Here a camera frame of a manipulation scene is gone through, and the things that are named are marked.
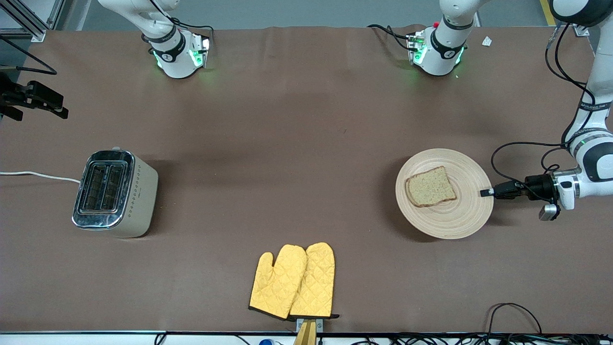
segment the bread slice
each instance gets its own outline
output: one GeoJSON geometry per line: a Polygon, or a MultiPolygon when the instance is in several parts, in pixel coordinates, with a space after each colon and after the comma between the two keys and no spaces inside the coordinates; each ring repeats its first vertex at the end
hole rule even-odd
{"type": "Polygon", "coordinates": [[[406,180],[406,194],[417,207],[430,207],[457,199],[444,166],[409,177],[406,180]]]}

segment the floor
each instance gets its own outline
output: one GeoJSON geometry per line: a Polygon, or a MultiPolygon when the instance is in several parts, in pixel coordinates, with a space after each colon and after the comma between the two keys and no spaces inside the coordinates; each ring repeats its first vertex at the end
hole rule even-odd
{"type": "MultiPolygon", "coordinates": [[[[215,29],[261,29],[269,26],[363,27],[369,24],[431,25],[441,18],[436,0],[183,0],[171,15],[193,25],[215,29]]],[[[482,26],[547,25],[540,0],[496,0],[479,11],[482,26]]],[[[102,7],[98,0],[67,0],[60,28],[71,31],[136,30],[122,16],[102,7]]],[[[27,39],[15,42],[28,48],[27,39]]],[[[0,42],[0,64],[21,65],[25,56],[0,42]]],[[[16,80],[18,73],[10,72],[16,80]]]]}

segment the yellow floor tape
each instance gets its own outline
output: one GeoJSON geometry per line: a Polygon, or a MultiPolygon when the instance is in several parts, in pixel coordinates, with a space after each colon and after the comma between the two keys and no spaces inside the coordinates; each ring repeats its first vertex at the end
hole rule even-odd
{"type": "Polygon", "coordinates": [[[540,0],[541,7],[543,8],[543,14],[545,15],[545,20],[547,20],[547,25],[554,26],[555,19],[554,15],[551,14],[551,10],[549,9],[549,2],[547,0],[540,0]]]}

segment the bread crust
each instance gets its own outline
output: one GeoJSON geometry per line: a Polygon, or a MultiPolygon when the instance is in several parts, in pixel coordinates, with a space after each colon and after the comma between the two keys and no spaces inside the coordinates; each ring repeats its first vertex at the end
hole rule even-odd
{"type": "MultiPolygon", "coordinates": [[[[454,190],[455,198],[443,199],[443,200],[441,200],[441,201],[439,201],[439,202],[437,202],[435,204],[418,204],[415,200],[413,200],[413,197],[411,196],[411,192],[409,192],[409,181],[412,178],[414,178],[414,177],[417,177],[417,176],[422,175],[422,174],[429,173],[430,171],[436,170],[438,168],[443,168],[444,169],[445,167],[443,165],[437,166],[437,167],[432,168],[432,169],[430,169],[428,171],[420,172],[419,174],[415,174],[415,175],[409,177],[408,179],[406,179],[406,181],[405,181],[405,192],[406,192],[407,197],[409,198],[409,201],[411,202],[411,204],[413,204],[413,206],[419,207],[419,208],[422,208],[422,207],[432,207],[432,206],[436,206],[436,205],[438,205],[440,203],[444,203],[445,201],[457,200],[458,196],[457,196],[457,194],[455,194],[455,190],[454,190]]],[[[449,176],[447,175],[447,171],[446,170],[445,170],[445,177],[447,177],[447,182],[449,183],[449,185],[451,185],[451,181],[449,180],[449,176]]]]}

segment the wooden plate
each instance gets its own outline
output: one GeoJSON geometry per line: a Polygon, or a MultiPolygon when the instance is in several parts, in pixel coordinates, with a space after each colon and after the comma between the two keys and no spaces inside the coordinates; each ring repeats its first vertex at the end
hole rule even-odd
{"type": "Polygon", "coordinates": [[[475,233],[490,217],[494,200],[479,195],[480,190],[488,188],[492,188],[490,180],[469,156],[449,149],[430,149],[406,161],[396,179],[396,200],[406,219],[420,231],[437,238],[458,239],[475,233]],[[406,180],[441,165],[457,199],[415,207],[406,195],[406,180]]]}

